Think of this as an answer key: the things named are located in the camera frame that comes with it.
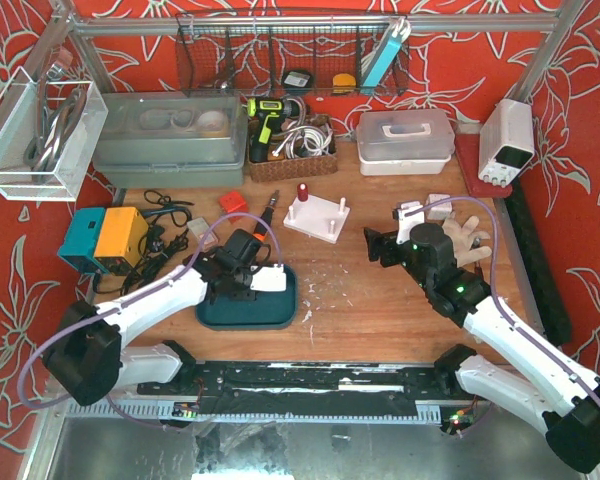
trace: wicker basket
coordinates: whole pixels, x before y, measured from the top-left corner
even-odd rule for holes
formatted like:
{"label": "wicker basket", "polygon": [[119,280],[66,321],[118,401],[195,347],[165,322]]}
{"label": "wicker basket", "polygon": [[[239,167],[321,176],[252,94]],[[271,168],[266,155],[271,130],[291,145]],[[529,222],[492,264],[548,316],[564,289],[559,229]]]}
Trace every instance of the wicker basket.
{"label": "wicker basket", "polygon": [[[324,125],[326,122],[329,122],[327,115],[318,115],[311,123]],[[249,125],[250,129],[256,126],[257,123],[253,127],[251,124]],[[273,182],[289,178],[316,177],[335,173],[338,171],[335,138],[331,140],[331,147],[333,154],[320,157],[294,158],[263,163],[247,162],[249,164],[249,175],[254,182]]]}

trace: power drill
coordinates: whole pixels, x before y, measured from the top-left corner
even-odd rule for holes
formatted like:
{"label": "power drill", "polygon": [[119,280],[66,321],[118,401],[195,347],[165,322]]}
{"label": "power drill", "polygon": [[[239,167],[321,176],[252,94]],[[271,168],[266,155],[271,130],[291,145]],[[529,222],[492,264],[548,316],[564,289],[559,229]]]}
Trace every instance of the power drill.
{"label": "power drill", "polygon": [[251,137],[250,159],[253,163],[267,161],[271,134],[282,130],[287,117],[297,117],[300,107],[290,100],[276,98],[250,98],[247,100],[247,113],[260,121],[258,130]]}

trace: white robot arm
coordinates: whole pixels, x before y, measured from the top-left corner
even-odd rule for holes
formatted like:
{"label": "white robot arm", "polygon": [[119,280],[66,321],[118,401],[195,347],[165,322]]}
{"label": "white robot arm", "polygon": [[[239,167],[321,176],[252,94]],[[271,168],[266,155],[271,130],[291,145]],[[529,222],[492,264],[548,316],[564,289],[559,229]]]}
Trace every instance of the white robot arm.
{"label": "white robot arm", "polygon": [[224,247],[201,255],[192,268],[176,267],[165,277],[116,300],[69,307],[58,330],[111,312],[104,319],[61,338],[43,355],[43,363],[80,405],[90,405],[113,388],[138,383],[169,383],[195,365],[174,341],[153,347],[129,347],[142,332],[170,315],[198,305],[212,294],[255,290],[282,292],[282,265],[252,266],[261,244],[236,230]]}
{"label": "white robot arm", "polygon": [[401,265],[436,312],[489,344],[528,380],[456,345],[435,362],[443,387],[459,387],[502,406],[544,434],[569,466],[593,470],[600,463],[600,376],[551,345],[503,300],[496,305],[488,284],[456,266],[452,240],[442,227],[422,217],[409,221],[414,211],[422,215],[413,203],[394,211],[398,231],[365,229],[369,260]]}

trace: gray box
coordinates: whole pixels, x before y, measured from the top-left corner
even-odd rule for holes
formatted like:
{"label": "gray box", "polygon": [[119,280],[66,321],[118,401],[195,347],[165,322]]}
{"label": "gray box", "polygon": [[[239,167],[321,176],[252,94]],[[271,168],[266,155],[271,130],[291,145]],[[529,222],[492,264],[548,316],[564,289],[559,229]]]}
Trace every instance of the gray box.
{"label": "gray box", "polygon": [[93,165],[118,188],[243,184],[247,115],[238,97],[103,95],[109,116]]}

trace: red floral wallpaper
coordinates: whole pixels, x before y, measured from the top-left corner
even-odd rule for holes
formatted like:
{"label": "red floral wallpaper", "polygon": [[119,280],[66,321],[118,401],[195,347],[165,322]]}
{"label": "red floral wallpaper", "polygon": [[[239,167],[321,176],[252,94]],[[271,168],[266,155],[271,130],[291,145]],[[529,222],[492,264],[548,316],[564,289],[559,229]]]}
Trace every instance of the red floral wallpaper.
{"label": "red floral wallpaper", "polygon": [[573,323],[565,349],[600,372],[600,0],[587,2],[532,101],[537,155],[521,182]]}
{"label": "red floral wallpaper", "polygon": [[[47,0],[0,0],[0,92],[51,16]],[[79,76],[78,61],[72,76]],[[90,172],[77,203],[9,202],[0,195],[0,479],[15,478],[35,412],[21,406],[16,376],[36,344],[55,331],[87,278],[56,257],[76,208],[111,203],[113,188]],[[29,388],[40,398],[44,372]]]}
{"label": "red floral wallpaper", "polygon": [[[95,17],[163,17],[182,10],[323,7],[316,0],[76,0]],[[560,0],[356,0],[346,8],[411,13],[553,11]],[[569,346],[600,371],[600,0],[588,2],[572,35],[535,89],[538,154],[523,177],[540,237],[574,321]],[[25,60],[51,11],[47,0],[0,0],[0,91]],[[444,108],[482,122],[506,95],[541,40],[534,33],[438,33],[410,39],[410,84],[402,97],[312,101],[351,131],[371,109]],[[178,89],[171,37],[97,38],[119,91]],[[78,65],[73,76],[82,77]],[[0,478],[13,478],[34,413],[18,404],[15,375],[36,343],[55,329],[87,279],[55,256],[75,208],[104,205],[112,188],[93,172],[77,205],[7,202],[0,197]],[[41,386],[42,372],[32,385]],[[31,397],[39,397],[34,386]]]}

